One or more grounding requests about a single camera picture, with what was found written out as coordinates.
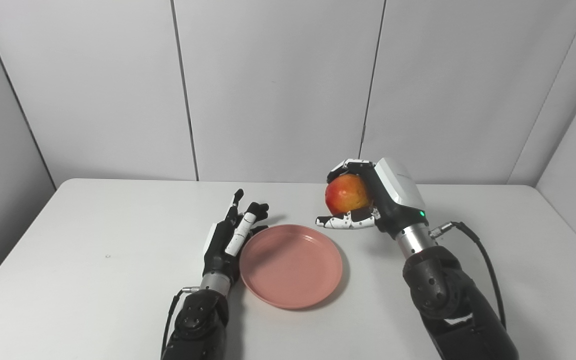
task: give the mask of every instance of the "robotic arm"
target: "robotic arm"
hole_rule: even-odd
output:
[[[320,216],[315,223],[343,230],[376,226],[399,243],[406,257],[403,278],[443,360],[517,360],[519,354],[506,332],[503,312],[498,318],[474,281],[462,271],[459,260],[434,241],[457,227],[479,246],[491,270],[490,259],[473,231],[464,223],[454,222],[430,231],[417,185],[406,168],[393,159],[384,158],[377,164],[345,160],[330,171],[327,182],[345,173],[361,177],[374,201],[372,207]],[[493,284],[498,294],[496,281]]]
[[[252,228],[254,223],[268,218],[267,203],[252,202],[246,212],[239,214],[243,195],[242,189],[234,194],[226,217],[208,233],[210,245],[203,256],[201,285],[184,287],[173,298],[164,331],[162,360],[224,358],[229,319],[227,297],[231,286],[240,278],[240,249],[252,235],[268,227]],[[168,339],[170,319],[182,294],[188,296],[183,300]]]

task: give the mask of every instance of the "apple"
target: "apple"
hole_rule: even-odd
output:
[[[332,215],[367,207],[370,202],[366,185],[358,175],[345,173],[326,187],[326,206]]]

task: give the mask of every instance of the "cable connector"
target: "cable connector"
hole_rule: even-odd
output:
[[[435,227],[432,230],[430,230],[430,237],[433,240],[437,239],[438,237],[441,237],[441,235],[446,234],[446,232],[448,232],[448,230],[450,230],[454,227],[455,227],[455,224],[452,221],[448,221],[447,223],[444,223],[443,225],[439,225],[438,227]]]
[[[180,294],[192,294],[199,291],[199,286],[186,286],[182,287]]]

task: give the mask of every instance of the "wall seam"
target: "wall seam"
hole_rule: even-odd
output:
[[[541,171],[539,171],[539,176],[537,176],[537,181],[535,183],[535,187],[537,187],[537,184],[539,183],[539,180],[542,179],[542,176],[544,176],[544,173],[546,173],[546,168],[548,167],[548,164],[550,164],[551,160],[553,159],[553,157],[555,156],[555,153],[557,152],[557,149],[559,148],[560,144],[562,143],[564,137],[566,136],[566,133],[568,132],[568,129],[570,128],[570,126],[572,125],[572,122],[574,120],[574,118],[576,117],[576,109],[574,109],[573,114],[570,116],[570,119],[568,119],[567,124],[562,128],[561,133],[559,134],[559,137],[557,139],[557,146],[555,146],[553,148],[552,151],[550,151],[549,155],[548,155],[548,159],[546,161],[546,165],[541,169]]]
[[[39,154],[39,159],[41,159],[41,164],[43,165],[43,168],[46,170],[46,174],[48,175],[48,178],[50,179],[50,184],[52,185],[52,188],[55,191],[57,191],[57,186],[55,185],[55,180],[53,179],[53,175],[50,173],[50,169],[48,169],[48,164],[46,164],[46,159],[44,158],[44,154],[42,153],[41,149],[39,148],[39,144],[37,143],[37,138],[35,137],[35,133],[33,132],[33,129],[30,127],[28,117],[26,116],[26,112],[24,111],[24,108],[21,105],[21,101],[19,100],[19,96],[18,96],[17,92],[15,91],[15,87],[13,86],[12,81],[10,80],[9,73],[6,70],[6,66],[4,66],[4,61],[2,59],[1,54],[0,54],[0,66],[4,72],[4,75],[6,76],[6,81],[8,83],[8,86],[10,87],[10,91],[12,92],[12,94],[14,96],[14,101],[16,102],[16,105],[19,107],[19,112],[21,112],[21,117],[23,118],[23,121],[25,122],[25,126],[28,129],[28,132],[30,133],[30,138],[32,139],[32,143],[34,144],[34,148],[37,150],[37,153]]]
[[[370,86],[368,87],[368,99],[366,100],[366,111],[363,115],[363,127],[361,128],[361,139],[359,139],[359,153],[358,159],[362,158],[362,148],[364,146],[364,136],[366,135],[366,121],[368,120],[368,108],[370,106],[370,96],[373,93],[373,82],[375,80],[375,68],[377,67],[377,54],[379,53],[379,43],[382,40],[382,29],[384,28],[384,14],[386,14],[386,1],[383,0],[383,8],[381,9],[381,21],[379,22],[379,32],[377,34],[377,46],[374,50],[374,59],[372,61],[372,73],[370,75]]]
[[[179,58],[179,71],[181,72],[181,85],[183,88],[183,101],[185,102],[185,116],[188,120],[188,133],[190,136],[190,149],[192,150],[192,164],[194,164],[194,179],[199,181],[199,169],[197,166],[197,153],[195,152],[195,137],[193,135],[193,123],[190,120],[190,104],[188,102],[188,89],[186,88],[186,73],[184,71],[184,61],[181,55],[181,41],[179,40],[179,26],[177,23],[177,10],[175,0],[170,0],[170,10],[172,12],[172,23],[174,27],[174,41],[176,41],[176,54]]]
[[[574,228],[569,224],[569,222],[566,220],[566,218],[565,218],[562,214],[560,214],[559,210],[557,210],[557,207],[555,207],[555,205],[553,205],[553,204],[551,203],[551,201],[548,200],[548,198],[546,197],[546,194],[543,194],[543,193],[539,190],[539,188],[537,188],[537,187],[535,187],[535,190],[539,192],[539,194],[541,195],[541,197],[542,197],[544,200],[546,200],[546,203],[548,203],[548,205],[550,205],[550,207],[555,211],[555,213],[559,216],[559,218],[561,218],[562,221],[563,221],[564,223],[566,223],[567,227],[576,235],[576,231],[574,230]]]
[[[561,63],[559,64],[559,67],[557,69],[557,73],[554,75],[554,77],[552,79],[552,82],[550,84],[550,88],[548,88],[548,92],[546,92],[546,96],[544,96],[544,98],[543,98],[541,106],[539,107],[539,111],[537,112],[537,116],[535,116],[534,121],[532,122],[532,127],[530,128],[530,131],[528,132],[528,136],[526,136],[526,139],[523,142],[523,146],[521,147],[521,151],[519,151],[519,155],[517,155],[517,158],[514,160],[514,164],[512,164],[512,168],[510,169],[510,173],[508,174],[508,178],[506,178],[506,180],[505,180],[506,185],[510,182],[510,178],[512,178],[513,172],[515,171],[515,167],[517,167],[517,163],[519,162],[519,159],[522,157],[522,154],[524,153],[524,150],[526,149],[526,144],[528,144],[528,140],[530,139],[531,134],[535,130],[535,125],[537,125],[537,120],[539,120],[539,116],[541,116],[541,114],[542,114],[542,110],[544,109],[544,105],[546,105],[546,100],[548,100],[548,96],[551,95],[551,91],[553,90],[553,87],[554,87],[555,83],[557,82],[557,79],[560,75],[560,72],[562,71],[562,67],[564,66],[564,63],[566,62],[566,58],[569,55],[570,48],[572,48],[572,44],[575,42],[575,39],[576,39],[576,29],[574,30],[574,34],[572,36],[572,39],[570,39],[570,43],[567,46],[566,53],[564,54],[563,58],[561,59]],[[559,146],[559,143],[555,144],[554,148],[556,149],[557,146]],[[537,185],[537,183],[530,185],[530,186],[534,188],[535,185]]]

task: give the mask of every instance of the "white table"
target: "white table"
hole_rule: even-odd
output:
[[[211,223],[233,192],[270,204],[268,224],[314,226],[324,184],[76,179],[64,183],[0,267],[0,359],[158,359],[172,296],[201,280]],[[526,186],[422,185],[430,226],[464,221],[496,269],[522,360],[576,359],[576,235]],[[238,283],[227,360],[439,359],[375,229],[321,229],[342,249],[331,301],[276,309]],[[478,249],[439,239],[496,308]]]

